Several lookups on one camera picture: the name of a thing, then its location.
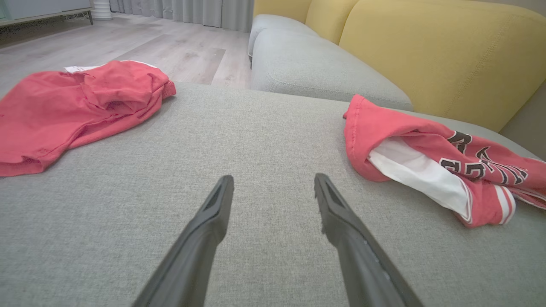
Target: red shirt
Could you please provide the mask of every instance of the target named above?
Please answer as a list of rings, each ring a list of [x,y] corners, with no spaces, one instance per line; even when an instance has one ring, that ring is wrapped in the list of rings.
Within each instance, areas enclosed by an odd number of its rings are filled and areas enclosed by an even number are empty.
[[[161,70],[133,61],[32,74],[0,101],[0,176],[41,173],[68,149],[140,124],[175,93]]]
[[[363,177],[386,181],[367,159],[370,151],[389,137],[400,137],[459,176],[468,190],[469,227],[508,222],[515,211],[514,197],[546,209],[546,163],[516,155],[506,147],[473,135],[453,131],[426,119],[378,107],[355,95],[344,114],[347,156]]]

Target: sofa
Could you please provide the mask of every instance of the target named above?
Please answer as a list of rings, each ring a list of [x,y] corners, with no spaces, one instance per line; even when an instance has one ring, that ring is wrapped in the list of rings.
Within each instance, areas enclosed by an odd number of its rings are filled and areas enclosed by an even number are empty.
[[[525,8],[466,0],[290,2],[256,1],[252,89],[348,101],[331,91],[376,96],[372,88],[385,93],[379,83],[396,89],[385,99],[398,101],[401,91],[409,99],[401,105],[411,102],[416,112],[499,132],[546,80],[546,17]],[[377,74],[378,83],[370,82]]]
[[[235,192],[205,306],[347,306],[321,233],[327,174],[425,306],[542,306],[546,215],[518,203],[504,226],[448,210],[351,166],[348,102],[176,82],[149,120],[66,152],[41,174],[0,178],[5,306],[129,306],[218,178]],[[537,158],[483,127],[403,111]]]

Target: wall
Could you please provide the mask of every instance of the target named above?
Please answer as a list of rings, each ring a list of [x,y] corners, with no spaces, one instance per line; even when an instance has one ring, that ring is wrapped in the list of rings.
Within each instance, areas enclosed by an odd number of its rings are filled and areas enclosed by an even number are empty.
[[[516,5],[526,9],[533,10],[543,16],[546,16],[546,0],[480,0],[481,2],[493,2]]]
[[[546,17],[546,0],[481,1],[516,5]],[[500,133],[546,160],[546,83],[537,90]]]

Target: sofa seat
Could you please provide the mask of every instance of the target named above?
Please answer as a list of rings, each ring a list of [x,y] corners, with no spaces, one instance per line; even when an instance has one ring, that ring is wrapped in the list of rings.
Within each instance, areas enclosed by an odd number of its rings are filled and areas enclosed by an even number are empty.
[[[412,110],[401,89],[349,52],[285,30],[267,29],[256,39],[250,88],[346,102],[360,94],[382,107]]]
[[[292,18],[277,15],[260,14],[256,16],[252,21],[252,29],[250,31],[250,38],[248,39],[248,56],[251,60],[254,49],[254,41],[256,41],[258,34],[260,34],[265,29],[283,29],[300,34],[318,37],[318,34],[315,31],[311,30],[311,28]]]
[[[546,302],[546,215],[518,203],[504,226],[464,227],[398,182],[349,163],[347,102],[176,82],[144,123],[67,151],[41,174],[0,178],[5,306],[130,306],[218,178],[235,192],[205,306],[347,306],[321,233],[327,174],[425,306]],[[468,123],[408,112],[498,142]]]

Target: white stripe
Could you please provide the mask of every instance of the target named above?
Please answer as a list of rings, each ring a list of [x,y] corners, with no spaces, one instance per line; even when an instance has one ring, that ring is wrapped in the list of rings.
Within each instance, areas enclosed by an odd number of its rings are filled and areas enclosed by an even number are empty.
[[[504,192],[502,192],[501,186],[493,185],[495,187],[495,190],[497,191],[497,198],[498,203],[501,205],[502,209],[502,218],[501,222],[499,224],[504,224],[506,218],[508,218],[508,215],[510,214],[510,207],[508,206],[508,200],[506,200]]]
[[[515,213],[515,199],[514,199],[514,196],[512,195],[512,193],[510,193],[510,190],[507,187],[502,187],[502,188],[506,191],[506,195],[508,195],[508,198],[509,198],[508,201],[510,202],[510,205],[512,205],[512,212],[510,212],[510,215],[508,215],[508,218],[504,222],[504,224],[506,224],[512,219],[512,216],[514,216],[514,213]]]

